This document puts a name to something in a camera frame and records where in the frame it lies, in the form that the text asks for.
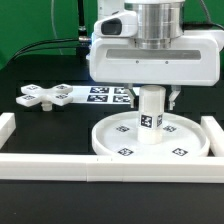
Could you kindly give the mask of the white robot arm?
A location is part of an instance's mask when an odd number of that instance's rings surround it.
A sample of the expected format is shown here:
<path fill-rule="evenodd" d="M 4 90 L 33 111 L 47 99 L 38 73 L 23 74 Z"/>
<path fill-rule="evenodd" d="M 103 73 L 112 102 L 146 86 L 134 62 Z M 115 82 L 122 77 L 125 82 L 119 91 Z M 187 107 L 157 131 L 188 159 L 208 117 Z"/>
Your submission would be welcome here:
<path fill-rule="evenodd" d="M 94 24 L 89 69 L 96 82 L 212 86 L 220 77 L 224 31 L 188 30 L 185 0 L 123 0 Z"/>

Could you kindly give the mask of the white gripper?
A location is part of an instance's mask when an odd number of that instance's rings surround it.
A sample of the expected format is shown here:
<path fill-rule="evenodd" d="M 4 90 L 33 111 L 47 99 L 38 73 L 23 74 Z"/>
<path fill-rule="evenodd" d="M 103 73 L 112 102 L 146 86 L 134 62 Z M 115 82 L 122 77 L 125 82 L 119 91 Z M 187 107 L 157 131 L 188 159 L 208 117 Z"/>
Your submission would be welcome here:
<path fill-rule="evenodd" d="M 131 38 L 99 38 L 90 51 L 90 75 L 96 82 L 125 84 L 132 108 L 136 99 L 132 84 L 172 85 L 169 110 L 173 110 L 180 86 L 217 83 L 222 49 L 222 30 L 187 30 L 162 50 L 140 49 Z"/>

